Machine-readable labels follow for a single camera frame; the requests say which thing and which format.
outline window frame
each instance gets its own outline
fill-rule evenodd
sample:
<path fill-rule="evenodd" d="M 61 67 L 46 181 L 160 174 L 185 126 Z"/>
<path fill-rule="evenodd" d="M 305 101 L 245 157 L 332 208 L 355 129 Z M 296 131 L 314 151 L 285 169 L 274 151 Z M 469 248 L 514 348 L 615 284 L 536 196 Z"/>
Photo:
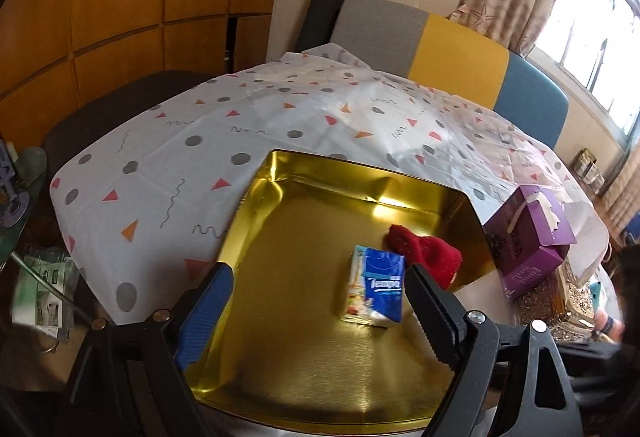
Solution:
<path fill-rule="evenodd" d="M 629 5 L 629 7 L 631 7 L 631 10 L 633 11 L 634 15 L 636 17 L 640 18 L 640 7 L 638 7 L 638 5 L 636 4 L 635 0 L 625 0 L 625 2 Z M 606 47 L 607 47 L 606 43 L 607 43 L 607 39 L 608 38 L 606 38 L 604 40 L 604 42 L 603 42 L 602 50 L 600 51 L 599 58 L 596 61 L 596 64 L 594 65 L 594 67 L 593 67 L 593 69 L 591 71 L 591 76 L 589 77 L 589 81 L 588 81 L 587 86 L 585 86 L 582 83 L 580 83 L 580 81 L 578 81 L 577 78 L 571 72 L 569 72 L 569 70 L 564 68 L 564 61 L 565 61 L 567 53 L 569 51 L 569 46 L 571 45 L 571 40 L 574 37 L 575 21 L 576 21 L 576 17 L 574 17 L 574 21 L 572 22 L 571 28 L 569 29 L 569 35 L 567 36 L 567 40 L 566 40 L 566 43 L 564 45 L 564 51 L 562 52 L 562 56 L 561 56 L 559 62 L 556 62 L 555 60 L 553 60 L 542 49 L 540 49 L 538 47 L 534 47 L 534 48 L 537 51 L 542 52 L 545 55 L 545 57 L 547 57 L 548 60 L 551 61 L 563 74 L 565 74 L 567 77 L 569 77 L 578 86 L 578 88 L 582 91 L 583 94 L 588 94 L 589 99 L 591 101 L 593 101 L 593 103 L 595 103 L 597 105 L 597 107 L 602 111 L 602 113 L 607 117 L 607 119 L 608 119 L 608 121 L 606 121 L 606 123 L 608 124 L 607 125 L 607 129 L 610 130 L 611 127 L 614 127 L 617 130 L 617 132 L 615 132 L 615 137 L 618 140 L 623 140 L 624 143 L 626 144 L 626 143 L 628 143 L 629 137 L 631 136 L 632 132 L 634 131 L 635 125 L 630 128 L 629 133 L 625 133 L 625 131 L 622 130 L 622 128 L 619 127 L 609 115 L 609 110 L 613 106 L 613 102 L 615 101 L 615 99 L 612 100 L 611 104 L 609 105 L 609 108 L 607 109 L 602 105 L 602 103 L 598 99 L 596 99 L 595 96 L 593 96 L 593 87 L 595 86 L 596 80 L 598 79 L 598 74 L 600 72 L 600 67 L 602 66 L 602 62 L 603 62 L 603 59 L 604 59 L 604 54 L 606 52 Z M 640 120 L 640 112 L 638 112 L 638 115 L 636 116 L 636 120 L 635 120 L 634 124 L 636 124 L 636 122 L 638 120 Z"/>

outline gray dot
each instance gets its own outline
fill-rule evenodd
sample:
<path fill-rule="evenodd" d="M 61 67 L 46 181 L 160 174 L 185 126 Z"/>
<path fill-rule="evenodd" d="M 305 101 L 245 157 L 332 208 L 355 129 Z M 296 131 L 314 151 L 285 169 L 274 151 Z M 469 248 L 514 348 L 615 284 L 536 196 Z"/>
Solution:
<path fill-rule="evenodd" d="M 247 164 L 251 160 L 251 156 L 248 153 L 236 153 L 231 157 L 231 164 L 235 166 L 241 166 L 242 164 Z"/>
<path fill-rule="evenodd" d="M 187 146 L 197 146 L 201 142 L 202 142 L 201 135 L 191 135 L 190 137 L 187 137 L 187 139 L 184 141 L 184 143 Z"/>
<path fill-rule="evenodd" d="M 398 161 L 396 161 L 390 153 L 386 154 L 386 160 L 388 160 L 389 163 L 392 164 L 393 166 L 395 166 L 396 168 L 400 167 L 398 165 Z"/>
<path fill-rule="evenodd" d="M 116 303 L 121 311 L 129 312 L 136 304 L 138 291 L 132 283 L 124 282 L 116 289 Z"/>
<path fill-rule="evenodd" d="M 67 206 L 71 204 L 74 200 L 76 200 L 76 198 L 78 198 L 79 193 L 80 192 L 78 191 L 78 188 L 74 188 L 70 192 L 68 192 L 65 197 L 65 204 Z"/>
<path fill-rule="evenodd" d="M 128 175 L 130 173 L 133 173 L 137 169 L 138 161 L 129 161 L 128 163 L 126 163 L 126 165 L 123 166 L 122 173 L 124 173 L 124 175 Z"/>

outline red cloth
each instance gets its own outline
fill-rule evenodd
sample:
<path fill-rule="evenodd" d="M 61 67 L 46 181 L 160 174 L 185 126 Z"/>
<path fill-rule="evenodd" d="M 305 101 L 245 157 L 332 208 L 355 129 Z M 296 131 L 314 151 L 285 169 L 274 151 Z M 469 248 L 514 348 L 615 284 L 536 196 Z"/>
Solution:
<path fill-rule="evenodd" d="M 438 237 L 418 237 L 404 226 L 393 225 L 386 236 L 391 249 L 403 255 L 407 265 L 423 266 L 436 283 L 447 290 L 462 263 L 462 253 Z"/>

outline gold tray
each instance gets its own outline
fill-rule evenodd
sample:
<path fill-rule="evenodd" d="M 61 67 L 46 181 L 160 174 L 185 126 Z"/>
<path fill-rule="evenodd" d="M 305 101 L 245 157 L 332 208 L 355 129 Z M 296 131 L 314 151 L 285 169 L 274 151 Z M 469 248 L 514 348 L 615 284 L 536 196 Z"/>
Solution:
<path fill-rule="evenodd" d="M 462 252 L 451 290 L 494 270 L 462 192 L 342 160 L 270 152 L 220 250 L 234 290 L 202 359 L 186 370 L 196 398 L 303 433 L 427 426 L 449 387 L 448 367 L 421 355 L 401 324 L 339 319 L 354 246 L 381 249 L 391 224 Z"/>

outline metal bolt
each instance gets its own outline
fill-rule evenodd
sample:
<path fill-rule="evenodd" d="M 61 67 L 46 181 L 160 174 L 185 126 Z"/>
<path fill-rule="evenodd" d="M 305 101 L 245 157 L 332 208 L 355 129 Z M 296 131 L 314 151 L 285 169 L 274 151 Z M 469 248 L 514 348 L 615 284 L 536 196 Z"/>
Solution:
<path fill-rule="evenodd" d="M 167 309 L 159 309 L 154 312 L 153 318 L 154 321 L 158 323 L 167 322 L 169 321 L 169 318 L 171 318 L 171 311 L 168 311 Z"/>
<path fill-rule="evenodd" d="M 480 311 L 469 311 L 468 313 L 466 313 L 466 317 L 469 318 L 474 323 L 477 323 L 478 325 L 481 323 L 484 323 L 486 319 L 486 316 L 484 315 L 484 313 Z"/>
<path fill-rule="evenodd" d="M 531 322 L 531 327 L 533 327 L 533 330 L 535 330 L 536 332 L 546 331 L 546 323 L 543 322 L 542 320 L 533 320 Z"/>
<path fill-rule="evenodd" d="M 94 331 L 101 331 L 106 326 L 107 326 L 107 320 L 105 320 L 104 318 L 96 318 L 91 322 L 91 328 Z"/>

